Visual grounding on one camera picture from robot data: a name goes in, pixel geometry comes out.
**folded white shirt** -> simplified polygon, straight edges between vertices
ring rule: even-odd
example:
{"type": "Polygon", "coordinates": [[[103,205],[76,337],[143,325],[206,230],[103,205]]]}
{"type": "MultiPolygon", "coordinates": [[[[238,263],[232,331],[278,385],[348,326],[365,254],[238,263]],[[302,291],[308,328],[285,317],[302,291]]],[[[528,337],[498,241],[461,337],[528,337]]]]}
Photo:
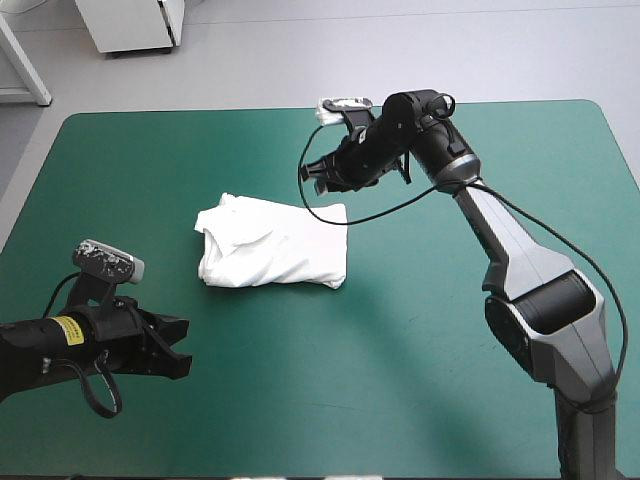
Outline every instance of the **folded white shirt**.
{"type": "MultiPolygon", "coordinates": [[[[346,222],[342,204],[314,208],[346,222]]],[[[223,193],[198,214],[204,234],[198,276],[207,285],[247,287],[314,282],[338,288],[347,275],[347,227],[322,223],[304,208],[223,193]]]]}

